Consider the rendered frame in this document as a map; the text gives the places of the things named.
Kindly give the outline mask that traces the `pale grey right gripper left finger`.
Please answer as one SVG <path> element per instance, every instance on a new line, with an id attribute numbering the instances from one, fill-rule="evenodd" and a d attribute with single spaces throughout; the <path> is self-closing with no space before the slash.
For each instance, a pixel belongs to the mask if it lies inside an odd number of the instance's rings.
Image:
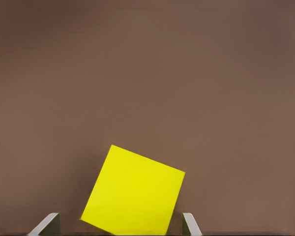
<path id="1" fill-rule="evenodd" d="M 48 214 L 28 235 L 61 235 L 61 214 Z"/>

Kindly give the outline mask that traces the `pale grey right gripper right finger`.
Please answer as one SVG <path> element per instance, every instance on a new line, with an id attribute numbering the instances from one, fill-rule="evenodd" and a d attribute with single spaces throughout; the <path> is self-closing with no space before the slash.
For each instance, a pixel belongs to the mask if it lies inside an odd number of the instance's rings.
<path id="1" fill-rule="evenodd" d="M 182 234 L 183 235 L 201 235 L 202 234 L 193 214 L 183 212 L 181 215 L 182 215 Z"/>

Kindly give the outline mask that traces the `yellow square block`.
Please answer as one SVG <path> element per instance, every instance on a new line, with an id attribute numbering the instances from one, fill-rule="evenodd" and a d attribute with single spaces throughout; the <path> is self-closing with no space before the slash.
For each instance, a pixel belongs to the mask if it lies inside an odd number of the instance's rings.
<path id="1" fill-rule="evenodd" d="M 185 172 L 112 145 L 81 220 L 113 235 L 163 236 Z"/>

